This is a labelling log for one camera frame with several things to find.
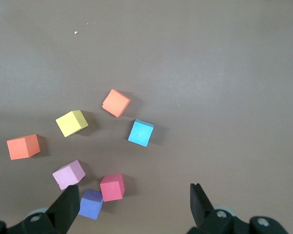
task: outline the wooden block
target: wooden block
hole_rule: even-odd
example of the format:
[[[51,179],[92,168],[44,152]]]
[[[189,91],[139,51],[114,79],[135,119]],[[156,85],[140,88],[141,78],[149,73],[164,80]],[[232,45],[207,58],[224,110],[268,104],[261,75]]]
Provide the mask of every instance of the wooden block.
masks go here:
[[[97,220],[103,204],[101,192],[87,189],[80,201],[79,215]]]
[[[104,202],[123,199],[125,186],[122,174],[104,176],[100,187]]]
[[[71,111],[56,120],[64,137],[72,135],[88,126],[81,111]]]
[[[61,190],[66,189],[69,185],[77,184],[85,175],[78,160],[61,167],[53,173],[53,177]]]
[[[153,128],[153,124],[136,119],[132,126],[128,140],[146,147],[148,141],[150,140]]]
[[[104,100],[102,107],[112,115],[119,117],[123,114],[129,103],[129,98],[125,97],[117,90],[112,89],[107,98]]]
[[[6,142],[11,160],[31,157],[40,152],[36,134],[22,136]]]

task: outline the blue cube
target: blue cube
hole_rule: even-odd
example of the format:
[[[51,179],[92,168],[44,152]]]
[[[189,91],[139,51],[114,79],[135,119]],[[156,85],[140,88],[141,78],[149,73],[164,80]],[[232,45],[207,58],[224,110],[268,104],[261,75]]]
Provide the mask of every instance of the blue cube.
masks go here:
[[[128,140],[146,147],[150,140],[153,128],[153,124],[136,119]]]
[[[103,204],[101,192],[87,189],[80,202],[79,215],[97,220]]]

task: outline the yellow cube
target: yellow cube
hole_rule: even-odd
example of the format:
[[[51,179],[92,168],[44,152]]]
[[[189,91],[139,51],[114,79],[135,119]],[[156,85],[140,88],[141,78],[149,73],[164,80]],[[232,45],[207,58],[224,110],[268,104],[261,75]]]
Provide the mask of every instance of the yellow cube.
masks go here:
[[[64,137],[68,137],[88,126],[81,111],[71,111],[55,120]]]

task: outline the silver bolt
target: silver bolt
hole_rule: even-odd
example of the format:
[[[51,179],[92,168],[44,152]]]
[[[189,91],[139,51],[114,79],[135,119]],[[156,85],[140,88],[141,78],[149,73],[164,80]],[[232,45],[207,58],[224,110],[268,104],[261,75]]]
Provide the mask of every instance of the silver bolt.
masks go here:
[[[217,216],[220,218],[227,218],[227,214],[224,211],[217,211]]]
[[[31,222],[36,222],[40,219],[40,215],[36,215],[30,219]]]
[[[269,222],[268,222],[266,219],[264,219],[264,218],[259,218],[259,219],[257,220],[257,222],[258,222],[260,225],[264,226],[264,227],[268,227],[268,226],[269,226]]]

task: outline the toy block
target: toy block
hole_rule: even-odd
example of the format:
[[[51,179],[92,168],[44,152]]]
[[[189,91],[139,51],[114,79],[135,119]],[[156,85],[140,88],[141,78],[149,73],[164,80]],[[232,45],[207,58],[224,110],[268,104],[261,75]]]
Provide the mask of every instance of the toy block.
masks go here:
[[[31,157],[40,152],[36,134],[22,136],[6,142],[11,160]]]
[[[77,184],[85,175],[78,160],[61,167],[53,173],[53,177],[61,190],[66,189],[69,185]]]
[[[102,193],[87,189],[80,201],[79,215],[97,220],[103,204]]]
[[[125,97],[117,90],[112,89],[107,98],[104,100],[102,107],[112,115],[119,117],[123,114],[129,103],[129,98]]]
[[[122,174],[104,176],[100,187],[104,202],[123,199],[125,186]]]
[[[55,120],[64,137],[72,135],[88,126],[81,111],[71,111]]]
[[[150,140],[153,128],[153,124],[136,119],[133,123],[128,140],[146,147]]]

